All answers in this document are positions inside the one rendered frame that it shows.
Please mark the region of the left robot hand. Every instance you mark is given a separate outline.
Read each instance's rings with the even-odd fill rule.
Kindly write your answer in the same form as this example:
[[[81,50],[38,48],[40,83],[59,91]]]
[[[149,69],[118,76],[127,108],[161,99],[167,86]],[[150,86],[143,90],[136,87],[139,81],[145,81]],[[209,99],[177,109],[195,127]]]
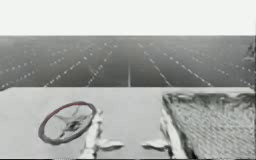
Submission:
[[[99,133],[103,124],[103,112],[99,110],[93,118],[90,132]]]

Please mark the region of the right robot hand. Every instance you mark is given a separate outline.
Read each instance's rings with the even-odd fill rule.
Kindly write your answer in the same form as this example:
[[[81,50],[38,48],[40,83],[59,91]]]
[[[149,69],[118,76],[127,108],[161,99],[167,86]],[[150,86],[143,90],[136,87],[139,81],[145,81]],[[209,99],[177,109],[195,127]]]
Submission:
[[[167,125],[167,122],[166,122],[166,120],[163,117],[160,118],[160,130],[165,135],[169,135],[170,134],[170,130],[169,130],[169,127]]]

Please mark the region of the grey table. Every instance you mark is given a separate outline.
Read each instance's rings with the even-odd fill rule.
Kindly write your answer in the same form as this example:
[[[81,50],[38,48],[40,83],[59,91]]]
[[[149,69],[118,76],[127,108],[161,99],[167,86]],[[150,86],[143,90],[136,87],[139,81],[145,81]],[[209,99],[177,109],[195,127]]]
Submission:
[[[85,101],[97,112],[103,112],[101,137],[120,141],[124,147],[97,152],[95,159],[162,160],[171,159],[168,152],[144,149],[141,144],[166,136],[160,130],[163,117],[170,137],[181,142],[186,159],[231,160],[197,158],[183,145],[181,133],[167,113],[163,96],[167,93],[238,93],[255,92],[247,87],[144,87],[144,88],[11,88],[0,91],[0,159],[79,159],[90,128],[79,138],[61,145],[51,145],[38,137],[42,120],[64,104]],[[70,117],[77,106],[59,112]],[[53,117],[46,126],[46,134],[56,138],[65,124]]]

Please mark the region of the grey mesh tray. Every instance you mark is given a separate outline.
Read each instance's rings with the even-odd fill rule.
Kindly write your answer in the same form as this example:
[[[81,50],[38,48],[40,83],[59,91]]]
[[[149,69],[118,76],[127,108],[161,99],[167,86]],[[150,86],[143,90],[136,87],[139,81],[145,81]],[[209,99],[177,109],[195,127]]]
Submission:
[[[167,93],[163,103],[195,157],[256,160],[253,93]]]

